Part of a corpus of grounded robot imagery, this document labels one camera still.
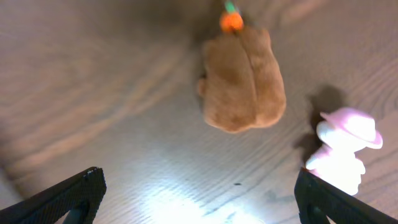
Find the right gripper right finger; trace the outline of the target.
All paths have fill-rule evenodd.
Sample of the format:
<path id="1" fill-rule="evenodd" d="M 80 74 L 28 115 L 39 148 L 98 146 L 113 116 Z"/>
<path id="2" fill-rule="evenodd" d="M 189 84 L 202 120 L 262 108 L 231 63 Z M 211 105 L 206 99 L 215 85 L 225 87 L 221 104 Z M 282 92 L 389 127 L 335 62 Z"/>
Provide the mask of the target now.
<path id="1" fill-rule="evenodd" d="M 306 169 L 298 173 L 294 187 L 303 224 L 397 224 L 395 218 L 337 189 Z"/>

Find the brown plush toy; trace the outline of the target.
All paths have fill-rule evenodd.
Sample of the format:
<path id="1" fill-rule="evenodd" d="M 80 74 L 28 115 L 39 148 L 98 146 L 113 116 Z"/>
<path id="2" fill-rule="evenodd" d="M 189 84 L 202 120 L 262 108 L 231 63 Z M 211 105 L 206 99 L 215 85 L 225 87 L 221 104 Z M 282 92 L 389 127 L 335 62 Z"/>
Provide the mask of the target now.
<path id="1" fill-rule="evenodd" d="M 233 1 L 223 6 L 220 34 L 203 44 L 205 74 L 197 81 L 203 119 L 227 133 L 269 128 L 287 107 L 270 33 L 246 24 Z"/>

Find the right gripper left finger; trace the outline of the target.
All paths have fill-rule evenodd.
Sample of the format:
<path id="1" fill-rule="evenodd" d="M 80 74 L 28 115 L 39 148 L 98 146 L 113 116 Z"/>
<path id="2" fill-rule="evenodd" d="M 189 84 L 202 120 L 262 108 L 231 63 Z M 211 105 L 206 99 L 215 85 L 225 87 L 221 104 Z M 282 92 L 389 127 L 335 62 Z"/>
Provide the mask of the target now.
<path id="1" fill-rule="evenodd" d="M 106 181 L 102 168 L 90 167 L 30 198 L 1 210 L 1 223 L 93 223 Z"/>

